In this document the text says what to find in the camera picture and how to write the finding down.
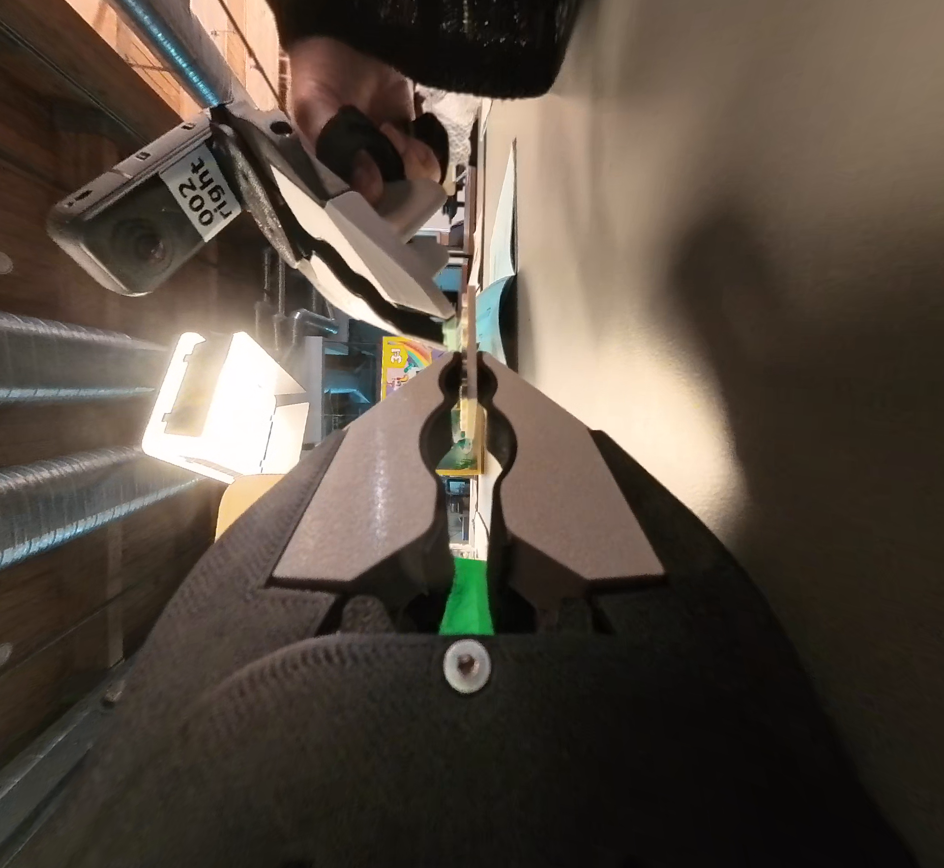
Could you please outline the person's right hand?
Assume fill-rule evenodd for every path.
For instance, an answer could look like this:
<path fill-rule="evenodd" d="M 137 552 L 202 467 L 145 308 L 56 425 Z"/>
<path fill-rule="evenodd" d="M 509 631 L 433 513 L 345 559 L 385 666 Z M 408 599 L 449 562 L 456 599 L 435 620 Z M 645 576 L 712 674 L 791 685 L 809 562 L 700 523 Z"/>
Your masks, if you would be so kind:
<path fill-rule="evenodd" d="M 414 134 L 426 98 L 412 80 L 327 36 L 278 37 L 291 75 L 291 116 L 310 154 L 316 154 L 325 126 L 342 108 L 352 107 L 393 145 L 407 180 L 442 184 L 441 153 Z"/>

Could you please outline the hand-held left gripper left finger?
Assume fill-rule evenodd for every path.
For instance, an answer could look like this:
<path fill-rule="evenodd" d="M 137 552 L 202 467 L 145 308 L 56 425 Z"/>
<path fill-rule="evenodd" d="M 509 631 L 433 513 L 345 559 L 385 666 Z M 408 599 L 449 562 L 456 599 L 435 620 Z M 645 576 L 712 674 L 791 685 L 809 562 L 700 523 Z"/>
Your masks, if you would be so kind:
<path fill-rule="evenodd" d="M 459 355 L 444 355 L 345 429 L 272 585 L 369 595 L 391 611 L 445 599 L 454 557 L 436 468 L 462 371 Z"/>

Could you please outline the wooden book stand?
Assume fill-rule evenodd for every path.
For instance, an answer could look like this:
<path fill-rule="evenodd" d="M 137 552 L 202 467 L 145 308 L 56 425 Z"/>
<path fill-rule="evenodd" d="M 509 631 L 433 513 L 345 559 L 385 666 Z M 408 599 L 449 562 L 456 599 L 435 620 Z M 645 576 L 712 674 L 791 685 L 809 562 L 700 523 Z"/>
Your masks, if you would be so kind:
<path fill-rule="evenodd" d="M 228 485 L 220 499 L 213 541 L 219 541 L 233 523 L 277 485 L 284 476 L 284 473 L 243 475 L 238 476 Z"/>

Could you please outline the yellow lego box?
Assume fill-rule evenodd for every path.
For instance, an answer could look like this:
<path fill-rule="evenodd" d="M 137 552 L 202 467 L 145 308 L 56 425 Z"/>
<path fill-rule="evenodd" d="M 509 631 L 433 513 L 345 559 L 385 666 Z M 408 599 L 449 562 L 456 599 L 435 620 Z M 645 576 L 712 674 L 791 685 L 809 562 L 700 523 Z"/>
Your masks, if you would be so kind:
<path fill-rule="evenodd" d="M 381 400 L 395 393 L 443 354 L 442 348 L 407 337 L 384 336 L 380 370 Z M 442 477 L 481 475 L 484 449 L 480 420 L 478 404 L 468 397 L 464 383 L 451 411 L 452 444 L 437 467 L 437 473 Z"/>

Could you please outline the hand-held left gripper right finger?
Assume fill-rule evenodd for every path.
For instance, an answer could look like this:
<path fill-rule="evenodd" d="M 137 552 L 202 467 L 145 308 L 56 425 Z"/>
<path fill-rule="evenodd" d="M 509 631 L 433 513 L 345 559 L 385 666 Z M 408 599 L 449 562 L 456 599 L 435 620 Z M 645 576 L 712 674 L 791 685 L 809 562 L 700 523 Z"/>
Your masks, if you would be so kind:
<path fill-rule="evenodd" d="M 509 593 L 536 613 L 641 589 L 665 569 L 591 430 L 490 355 L 478 356 L 489 451 L 500 464 L 487 559 L 489 604 Z"/>

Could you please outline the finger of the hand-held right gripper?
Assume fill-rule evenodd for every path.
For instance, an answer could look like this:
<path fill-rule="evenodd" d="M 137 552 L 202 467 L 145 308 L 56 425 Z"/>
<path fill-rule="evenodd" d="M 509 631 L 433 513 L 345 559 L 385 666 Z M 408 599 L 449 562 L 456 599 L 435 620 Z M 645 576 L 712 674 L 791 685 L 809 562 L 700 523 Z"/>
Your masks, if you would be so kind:
<path fill-rule="evenodd" d="M 454 305 L 436 284 L 449 250 L 422 228 L 445 201 L 443 189 L 386 189 L 380 208 L 348 190 L 330 201 L 330 218 L 367 269 L 377 290 L 397 308 L 447 320 Z"/>
<path fill-rule="evenodd" d="M 318 256 L 311 256 L 299 261 L 296 268 L 321 296 L 348 317 L 368 323 L 386 336 L 447 346 L 445 321 L 392 304 L 369 280 L 345 266 L 333 269 Z"/>

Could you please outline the silver ventilation duct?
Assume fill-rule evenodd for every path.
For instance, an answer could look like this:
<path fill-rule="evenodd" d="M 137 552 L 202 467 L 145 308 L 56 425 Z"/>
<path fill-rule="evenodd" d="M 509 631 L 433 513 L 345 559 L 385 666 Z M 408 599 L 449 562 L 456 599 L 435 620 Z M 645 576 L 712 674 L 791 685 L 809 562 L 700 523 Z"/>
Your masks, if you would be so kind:
<path fill-rule="evenodd" d="M 150 397 L 166 347 L 123 333 L 1 314 L 1 404 L 64 405 Z"/>
<path fill-rule="evenodd" d="M 207 480 L 134 447 L 1 470 L 1 569 L 68 544 Z"/>

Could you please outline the bright studio lamp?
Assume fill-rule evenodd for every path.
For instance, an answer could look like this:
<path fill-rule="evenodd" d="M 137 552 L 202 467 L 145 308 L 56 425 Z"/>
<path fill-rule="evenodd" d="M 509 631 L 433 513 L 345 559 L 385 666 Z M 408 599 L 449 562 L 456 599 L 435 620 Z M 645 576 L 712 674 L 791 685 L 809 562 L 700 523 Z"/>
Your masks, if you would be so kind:
<path fill-rule="evenodd" d="M 306 390 L 245 332 L 177 339 L 147 422 L 150 458 L 225 484 L 299 461 Z"/>

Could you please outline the green plastic bin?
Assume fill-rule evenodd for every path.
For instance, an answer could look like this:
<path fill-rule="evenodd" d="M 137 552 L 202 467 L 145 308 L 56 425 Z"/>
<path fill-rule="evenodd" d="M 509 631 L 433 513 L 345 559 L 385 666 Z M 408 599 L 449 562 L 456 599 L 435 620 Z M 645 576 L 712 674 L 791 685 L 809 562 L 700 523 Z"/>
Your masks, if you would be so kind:
<path fill-rule="evenodd" d="M 455 556 L 453 562 L 453 582 L 445 602 L 439 635 L 452 638 L 493 636 L 486 561 Z"/>

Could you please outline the lego instruction booklet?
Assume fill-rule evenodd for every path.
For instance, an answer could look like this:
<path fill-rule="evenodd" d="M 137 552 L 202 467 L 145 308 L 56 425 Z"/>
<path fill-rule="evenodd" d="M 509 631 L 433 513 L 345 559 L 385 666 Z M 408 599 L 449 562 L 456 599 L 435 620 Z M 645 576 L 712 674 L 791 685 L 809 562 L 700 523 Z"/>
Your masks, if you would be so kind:
<path fill-rule="evenodd" d="M 493 227 L 485 243 L 476 303 L 478 350 L 518 370 L 517 142 L 503 175 Z"/>

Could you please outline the white lego plate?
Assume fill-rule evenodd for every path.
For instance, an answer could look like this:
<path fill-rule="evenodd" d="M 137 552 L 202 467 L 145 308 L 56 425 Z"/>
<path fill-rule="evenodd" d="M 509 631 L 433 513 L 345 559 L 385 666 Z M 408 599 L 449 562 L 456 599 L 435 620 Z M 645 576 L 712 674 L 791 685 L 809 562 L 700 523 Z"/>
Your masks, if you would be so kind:
<path fill-rule="evenodd" d="M 473 444 L 478 431 L 478 287 L 466 288 L 461 321 L 462 378 L 459 394 L 459 419 L 463 439 Z"/>

